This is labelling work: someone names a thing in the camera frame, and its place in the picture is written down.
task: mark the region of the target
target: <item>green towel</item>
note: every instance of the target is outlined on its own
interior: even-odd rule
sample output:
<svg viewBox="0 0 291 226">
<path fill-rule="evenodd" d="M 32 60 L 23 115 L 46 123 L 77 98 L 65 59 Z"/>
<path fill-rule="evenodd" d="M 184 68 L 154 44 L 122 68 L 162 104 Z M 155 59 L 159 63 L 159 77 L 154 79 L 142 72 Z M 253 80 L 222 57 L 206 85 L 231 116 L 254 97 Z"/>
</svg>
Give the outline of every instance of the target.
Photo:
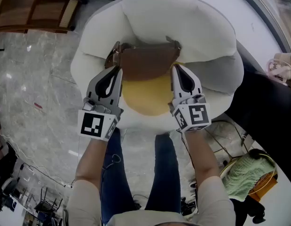
<svg viewBox="0 0 291 226">
<path fill-rule="evenodd" d="M 237 160 L 222 182 L 229 198 L 243 202 L 255 183 L 273 170 L 274 165 L 266 158 L 254 159 L 246 154 Z"/>
</svg>

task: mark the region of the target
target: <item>jeans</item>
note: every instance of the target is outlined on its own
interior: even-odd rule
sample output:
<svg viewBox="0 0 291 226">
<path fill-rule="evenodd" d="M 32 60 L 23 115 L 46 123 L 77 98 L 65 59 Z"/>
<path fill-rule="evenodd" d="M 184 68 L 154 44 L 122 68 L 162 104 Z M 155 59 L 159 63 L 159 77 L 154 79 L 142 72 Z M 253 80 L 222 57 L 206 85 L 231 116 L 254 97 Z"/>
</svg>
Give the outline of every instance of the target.
<svg viewBox="0 0 291 226">
<path fill-rule="evenodd" d="M 181 212 L 181 187 L 176 153 L 168 134 L 155 139 L 155 177 L 145 210 Z M 108 142 L 101 182 L 102 221 L 107 224 L 114 214 L 136 210 L 126 180 L 116 128 Z"/>
</svg>

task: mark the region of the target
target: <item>tile floor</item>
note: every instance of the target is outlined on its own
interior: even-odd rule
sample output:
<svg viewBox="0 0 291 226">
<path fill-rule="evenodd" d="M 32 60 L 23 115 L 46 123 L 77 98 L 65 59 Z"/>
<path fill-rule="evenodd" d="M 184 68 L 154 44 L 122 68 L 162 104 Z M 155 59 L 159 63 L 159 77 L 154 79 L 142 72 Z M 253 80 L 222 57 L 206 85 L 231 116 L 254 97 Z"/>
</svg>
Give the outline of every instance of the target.
<svg viewBox="0 0 291 226">
<path fill-rule="evenodd" d="M 76 166 L 89 141 L 76 133 L 77 111 L 82 107 L 82 99 L 71 76 L 70 64 L 85 22 L 109 2 L 90 0 L 83 5 L 76 17 L 76 29 L 68 34 L 33 30 L 27 34 L 0 34 L 0 48 L 5 49 L 0 52 L 1 133 L 17 143 L 25 155 L 18 154 L 26 163 L 38 165 L 44 173 L 67 184 L 73 181 Z M 231 125 L 214 124 L 209 131 L 232 155 L 242 154 L 240 138 Z M 126 176 L 133 195 L 150 193 L 154 177 L 154 136 L 138 129 L 122 131 Z M 214 151 L 220 149 L 209 134 L 205 136 Z M 189 182 L 194 178 L 194 171 L 181 135 L 172 132 L 171 138 L 178 157 L 181 195 L 188 199 L 193 193 Z M 224 159 L 228 160 L 224 151 L 217 152 L 216 156 L 220 165 Z M 35 198 L 39 198 L 41 187 L 48 186 L 50 192 L 60 194 L 67 202 L 71 189 L 55 184 L 37 171 L 34 173 L 36 179 L 27 181 L 27 176 L 22 183 Z M 145 204 L 144 198 L 136 199 Z"/>
</svg>

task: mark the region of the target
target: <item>person's right arm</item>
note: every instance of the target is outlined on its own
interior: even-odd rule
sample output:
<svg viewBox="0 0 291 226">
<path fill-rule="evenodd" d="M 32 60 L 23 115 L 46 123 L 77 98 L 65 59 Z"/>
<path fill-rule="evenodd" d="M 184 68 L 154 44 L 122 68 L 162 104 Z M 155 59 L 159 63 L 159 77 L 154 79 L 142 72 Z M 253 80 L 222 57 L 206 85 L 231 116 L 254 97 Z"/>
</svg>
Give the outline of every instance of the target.
<svg viewBox="0 0 291 226">
<path fill-rule="evenodd" d="M 193 221 L 202 226 L 234 226 L 235 212 L 220 178 L 213 151 L 201 131 L 187 132 L 185 137 L 195 168 L 199 214 Z"/>
<path fill-rule="evenodd" d="M 205 141 L 201 131 L 185 133 L 188 150 L 196 171 L 197 187 L 205 179 L 220 176 L 219 167 L 213 151 Z"/>
</svg>

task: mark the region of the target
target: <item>brown leather bag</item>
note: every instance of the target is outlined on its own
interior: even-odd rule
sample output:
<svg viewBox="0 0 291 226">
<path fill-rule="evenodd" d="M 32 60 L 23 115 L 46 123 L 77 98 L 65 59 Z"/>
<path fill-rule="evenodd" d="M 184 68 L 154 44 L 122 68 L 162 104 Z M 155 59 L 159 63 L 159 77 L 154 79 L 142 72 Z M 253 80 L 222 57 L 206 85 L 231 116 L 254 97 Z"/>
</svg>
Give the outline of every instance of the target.
<svg viewBox="0 0 291 226">
<path fill-rule="evenodd" d="M 123 70 L 126 81 L 144 81 L 165 74 L 180 55 L 181 45 L 166 37 L 169 43 L 141 44 L 133 46 L 129 43 L 116 42 L 109 53 L 105 68 L 113 65 Z"/>
</svg>

